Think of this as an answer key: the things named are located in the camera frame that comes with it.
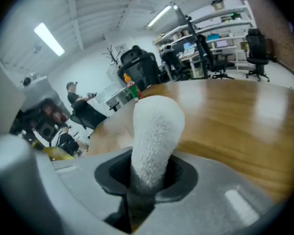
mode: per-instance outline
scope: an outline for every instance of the yellow object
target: yellow object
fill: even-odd
[[[129,82],[131,80],[132,80],[131,77],[128,76],[126,73],[124,73],[124,81],[127,83],[127,82]]]
[[[74,159],[70,154],[66,153],[59,147],[46,147],[43,152],[47,153],[50,160],[70,160]]]

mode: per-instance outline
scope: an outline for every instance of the orange bottle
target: orange bottle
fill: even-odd
[[[124,73],[124,81],[127,84],[127,88],[130,90],[134,100],[137,102],[139,99],[143,98],[141,91],[138,89],[137,85],[132,81],[131,77]]]

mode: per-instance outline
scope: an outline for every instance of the shelf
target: shelf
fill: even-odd
[[[234,20],[229,22],[223,22],[219,24],[215,24],[209,27],[205,27],[203,29],[198,29],[195,32],[196,33],[204,33],[211,30],[216,30],[220,28],[226,28],[226,27],[232,27],[232,26],[238,26],[238,25],[248,25],[251,24],[251,20]]]
[[[173,34],[179,32],[179,31],[181,31],[181,30],[184,30],[184,29],[186,29],[186,28],[187,28],[187,25],[179,26],[179,27],[177,27],[177,28],[175,28],[175,29],[169,31],[167,34],[165,34],[162,38],[158,39],[158,40],[155,41],[154,43],[157,44],[157,43],[159,43],[159,42],[162,42],[162,41],[168,39],[171,35],[173,35]]]
[[[172,43],[170,43],[170,45],[173,46],[173,45],[176,44],[177,42],[179,42],[179,41],[181,41],[181,40],[183,40],[183,39],[185,39],[185,38],[191,37],[191,36],[192,36],[192,34],[187,35],[187,36],[184,36],[184,37],[181,37],[181,38],[179,38],[179,39],[173,41]]]
[[[223,23],[215,24],[215,25],[212,25],[212,26],[209,26],[209,27],[205,27],[203,29],[198,29],[195,32],[196,33],[203,33],[203,32],[206,32],[206,31],[216,30],[216,29],[219,29],[219,28],[225,28],[225,27],[231,27],[231,26],[238,26],[238,25],[247,25],[247,24],[251,24],[251,20],[234,20],[234,21],[229,21],[229,22],[223,22]],[[158,39],[154,43],[157,44],[159,42],[162,42],[162,41],[168,39],[174,33],[178,32],[180,30],[186,29],[186,28],[187,28],[187,25],[179,26],[179,27],[175,28],[174,30],[168,32],[166,35],[164,35],[162,38]],[[174,45],[175,43],[177,43],[177,42],[179,42],[179,41],[181,41],[181,40],[183,40],[185,38],[191,37],[191,36],[192,36],[192,34],[187,35],[187,36],[184,36],[184,37],[181,37],[181,38],[173,41],[171,43],[171,45]],[[244,37],[243,36],[240,36],[240,37],[235,36],[235,37],[229,37],[227,39],[235,39],[235,38],[244,38]],[[215,41],[220,41],[220,40],[226,40],[226,39],[219,38],[219,39],[208,41],[208,43],[215,42]]]
[[[231,39],[238,39],[238,38],[245,38],[246,36],[233,36],[233,37],[221,37],[213,40],[206,41],[207,43],[213,43],[222,40],[231,40]]]
[[[219,10],[219,11],[216,11],[212,14],[209,14],[209,15],[206,15],[206,16],[203,16],[201,18],[198,18],[198,19],[193,19],[191,20],[191,23],[193,24],[198,24],[200,22],[203,22],[203,21],[206,21],[206,20],[209,20],[211,18],[216,18],[216,17],[221,17],[221,16],[224,16],[224,15],[228,15],[228,14],[232,14],[232,13],[241,13],[241,12],[244,12],[244,11],[248,11],[248,8],[246,5],[242,5],[242,6],[238,6],[238,7],[234,7],[234,8],[231,8],[231,9],[223,9],[223,10]],[[182,26],[179,26],[171,31],[169,31],[167,34],[165,34],[162,38],[158,39],[157,41],[155,41],[154,43],[157,44],[159,42],[162,42],[166,39],[168,39],[171,35],[181,31],[181,30],[184,30],[184,29],[187,29],[187,24],[185,25],[182,25]]]
[[[225,15],[228,15],[228,14],[232,14],[232,13],[241,13],[241,12],[244,12],[245,10],[247,10],[246,5],[234,7],[234,8],[231,8],[231,9],[218,10],[218,11],[212,13],[212,14],[203,16],[201,18],[193,19],[193,20],[191,20],[191,23],[198,24],[198,23],[201,23],[203,21],[206,21],[206,20],[209,20],[209,19],[212,19],[212,18],[221,17],[221,16],[225,16]]]
[[[192,36],[192,34],[191,34],[191,35],[188,35],[188,36],[181,37],[181,38],[179,38],[179,39],[173,41],[173,42],[171,43],[171,46],[173,46],[173,45],[176,44],[177,42],[179,42],[179,41],[181,41],[181,40],[183,40],[183,39],[185,39],[185,38],[191,37],[191,36]],[[246,36],[222,37],[222,38],[217,38],[217,39],[209,40],[209,41],[207,41],[207,43],[213,43],[213,42],[222,41],[222,40],[239,39],[239,38],[245,38],[245,37],[246,37]]]

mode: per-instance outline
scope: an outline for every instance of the desk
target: desk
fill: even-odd
[[[185,114],[177,150],[220,161],[275,201],[294,188],[294,91],[242,80],[189,80],[153,85],[143,96],[174,99]],[[131,101],[91,135],[88,156],[132,145]]]
[[[121,92],[123,92],[125,89],[126,89],[126,87],[120,89],[119,91],[117,91],[116,93],[114,93],[113,95],[111,95],[108,99],[106,99],[103,103],[105,104],[105,103],[107,103],[109,100],[113,99],[114,97],[117,97],[117,96],[118,96]]]
[[[166,72],[168,74],[168,77],[170,79],[170,81],[173,81],[172,76],[171,76],[171,72],[170,72],[170,67],[167,65],[167,63],[162,64],[161,66],[163,66],[166,69]]]
[[[236,64],[236,74],[239,73],[239,67],[238,67],[238,57],[237,57],[237,50],[236,50],[236,46],[228,46],[228,47],[222,47],[222,48],[214,48],[214,49],[210,49],[212,52],[213,51],[217,51],[217,50],[233,50],[233,54],[235,54],[235,64]]]
[[[236,56],[237,56],[238,53],[244,53],[244,52],[245,52],[245,50],[243,50],[243,49],[237,49],[237,50],[235,51],[235,54],[236,54]],[[246,60],[245,63],[239,63],[238,58],[236,58],[236,63],[235,63],[235,65],[236,65],[236,70],[237,70],[237,71],[239,70],[239,67],[249,67],[249,68],[251,68],[252,70],[255,69],[255,65],[249,63],[247,60]]]
[[[181,57],[180,60],[181,62],[189,60],[190,61],[190,65],[192,68],[192,72],[193,72],[193,77],[194,78],[198,78],[198,76],[196,75],[196,70],[195,70],[195,65],[193,64],[193,58],[199,56],[199,52],[196,51],[194,54],[186,56],[186,57]]]

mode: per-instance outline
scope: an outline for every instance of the chair base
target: chair base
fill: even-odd
[[[212,79],[223,79],[223,78],[228,78],[228,79],[235,79],[234,77],[230,77],[228,76],[226,73],[222,73],[221,71],[219,71],[219,74],[217,74],[217,72],[215,72],[215,74],[211,77]]]
[[[261,72],[261,71],[263,71],[263,70],[264,70],[264,69],[263,69],[263,66],[256,66],[256,69],[255,69],[255,70],[253,70],[253,71],[249,71],[248,74],[246,74],[246,78],[248,78],[248,76],[251,76],[251,75],[256,75],[256,76],[258,77],[258,82],[260,82],[260,81],[261,81],[260,76],[263,76],[263,77],[265,77],[265,78],[268,79],[268,82],[270,82],[269,77],[267,77],[267,76],[264,74],[264,72]]]

